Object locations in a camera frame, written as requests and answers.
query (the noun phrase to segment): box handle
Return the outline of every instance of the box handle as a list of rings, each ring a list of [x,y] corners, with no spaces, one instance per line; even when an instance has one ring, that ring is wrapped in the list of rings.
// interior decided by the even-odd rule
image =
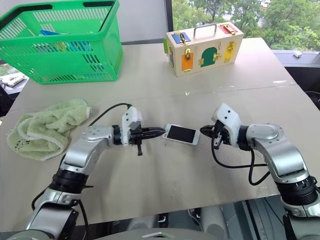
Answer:
[[[196,30],[199,29],[199,28],[204,28],[204,27],[209,27],[209,26],[214,26],[214,35],[216,34],[217,32],[217,24],[216,23],[209,23],[209,24],[204,24],[204,25],[199,25],[199,26],[196,26],[193,30],[193,37],[195,38],[196,37]]]

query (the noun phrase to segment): table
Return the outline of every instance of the table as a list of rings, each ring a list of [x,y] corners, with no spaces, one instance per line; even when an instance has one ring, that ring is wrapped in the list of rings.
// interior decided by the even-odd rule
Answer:
[[[31,201],[50,182],[61,156],[38,162],[20,157],[6,136],[21,114],[61,101],[83,98],[92,107],[88,121],[71,133],[76,141],[87,125],[119,102],[137,107],[142,126],[166,123],[199,129],[212,124],[214,110],[226,103],[244,124],[276,123],[295,144],[309,168],[318,171],[320,112],[291,78],[262,38],[242,41],[234,64],[175,77],[161,44],[124,46],[124,61],[116,82],[40,85],[29,81],[0,127],[0,232],[22,230],[32,213]],[[115,108],[100,125],[121,124],[125,107]],[[82,199],[90,223],[216,205],[278,194],[269,176],[251,186],[248,169],[225,169],[213,162],[210,140],[200,136],[196,147],[162,137],[137,147],[106,150],[90,175]],[[230,165],[248,164],[250,153],[223,145],[217,157]],[[256,153],[256,163],[263,159]],[[267,171],[257,167],[253,180]]]

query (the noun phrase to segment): smartphone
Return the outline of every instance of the smartphone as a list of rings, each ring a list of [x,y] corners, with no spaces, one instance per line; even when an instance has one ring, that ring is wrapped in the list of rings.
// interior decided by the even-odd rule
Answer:
[[[177,141],[180,143],[197,145],[200,131],[168,123],[165,126],[165,133],[162,136],[165,139]]]

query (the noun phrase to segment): green door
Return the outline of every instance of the green door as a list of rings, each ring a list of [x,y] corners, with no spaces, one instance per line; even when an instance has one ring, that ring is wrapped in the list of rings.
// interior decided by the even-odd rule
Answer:
[[[217,49],[215,47],[210,47],[204,50],[201,56],[201,58],[203,59],[203,63],[200,65],[200,67],[202,68],[205,66],[215,64],[214,54],[216,53],[217,53]]]

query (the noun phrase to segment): window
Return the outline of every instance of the window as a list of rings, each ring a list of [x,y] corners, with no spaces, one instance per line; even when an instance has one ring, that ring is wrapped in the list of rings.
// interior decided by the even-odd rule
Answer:
[[[231,21],[274,50],[320,51],[320,0],[172,0],[175,31]]]

